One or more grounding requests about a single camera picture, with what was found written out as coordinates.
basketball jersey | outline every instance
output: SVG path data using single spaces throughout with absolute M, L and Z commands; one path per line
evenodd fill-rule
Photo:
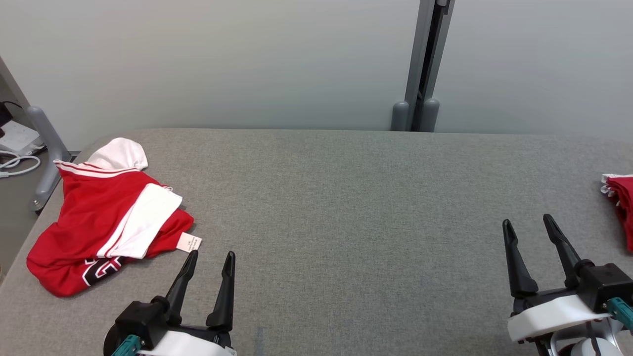
M 133 259 L 176 249 L 194 219 L 182 198 L 144 172 L 140 144 L 116 138 L 80 164 L 54 161 L 63 180 L 60 217 L 27 257 L 29 271 L 56 296 L 71 296 Z

white trim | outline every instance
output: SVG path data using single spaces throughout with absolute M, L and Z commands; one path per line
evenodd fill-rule
M 182 197 L 169 189 L 152 183 L 146 185 L 126 215 L 127 221 L 120 223 L 124 225 L 123 230 L 117 236 L 115 244 L 106 249 L 106 257 L 145 257 L 158 231 L 181 203 Z
M 87 168 L 88 166 L 84 168 L 61 160 L 54 160 L 53 163 L 55 163 L 57 168 L 60 170 L 65 170 L 77 175 L 83 175 L 85 177 L 112 178 L 128 172 L 140 172 L 137 168 L 127 168 L 125 170 L 99 170 L 96 168 Z
M 99 258 L 110 257 L 110 256 L 106 256 L 106 254 L 108 250 L 111 249 L 121 237 L 121 233 L 123 232 L 123 228 L 125 228 L 125 224 L 127 224 L 127 221 L 130 218 L 130 214 L 132 213 L 133 207 L 134 205 L 132 205 L 130 207 L 130 210 L 128 210 L 127 213 L 125 213 L 125 216 L 123 216 L 123 219 L 119 221 L 119 224 L 116 226 L 116 229 L 114 230 L 112 235 L 110 235 L 110 237 L 108 238 L 108 241 L 105 243 L 105 245 L 103 245 L 99 249 L 99 251 L 97 251 L 97 257 Z
M 626 178 L 626 177 L 633 177 L 633 174 L 626 174 L 626 175 L 620 175 L 620 174 L 603 174 L 603 175 L 602 175 L 602 183 L 606 183 L 607 178 Z
M 609 194 L 609 196 L 613 196 L 613 194 L 615 194 L 614 191 L 611 190 L 611 187 L 609 186 L 601 186 L 600 187 L 600 192 L 603 194 Z

clothing tag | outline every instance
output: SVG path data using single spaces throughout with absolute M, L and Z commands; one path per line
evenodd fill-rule
M 202 242 L 201 238 L 197 238 L 193 235 L 183 232 L 180 235 L 180 240 L 178 240 L 176 248 L 185 252 L 191 252 L 193 250 L 197 250 L 200 247 L 200 242 Z

power adapter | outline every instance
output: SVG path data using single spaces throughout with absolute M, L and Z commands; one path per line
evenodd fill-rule
M 37 131 L 15 121 L 7 122 L 0 129 L 4 131 L 4 136 L 0 137 L 0 151 L 13 152 L 17 156 L 29 156 L 44 145 Z

white wall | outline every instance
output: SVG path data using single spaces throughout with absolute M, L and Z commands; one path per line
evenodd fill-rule
M 633 141 L 633 1 L 456 0 L 439 132 Z
M 139 127 L 386 130 L 419 0 L 4 0 L 0 56 L 70 150 Z

